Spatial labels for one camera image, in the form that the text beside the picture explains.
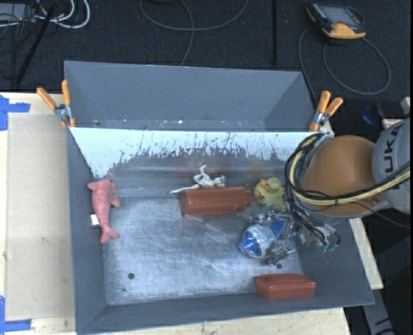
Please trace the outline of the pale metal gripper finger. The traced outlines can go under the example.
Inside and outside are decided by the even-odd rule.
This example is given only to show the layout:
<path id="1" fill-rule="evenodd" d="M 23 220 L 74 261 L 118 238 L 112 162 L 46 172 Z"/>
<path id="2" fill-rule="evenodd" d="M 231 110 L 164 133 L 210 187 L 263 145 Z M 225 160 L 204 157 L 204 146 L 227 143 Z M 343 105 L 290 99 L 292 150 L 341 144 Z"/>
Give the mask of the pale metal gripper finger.
<path id="1" fill-rule="evenodd" d="M 276 210 L 259 211 L 250 217 L 250 225 L 270 226 L 274 223 L 287 225 L 292 221 L 289 214 L 277 212 Z"/>
<path id="2" fill-rule="evenodd" d="M 269 265 L 277 265 L 281 260 L 295 252 L 296 249 L 289 244 L 275 244 L 269 250 L 267 263 Z"/>

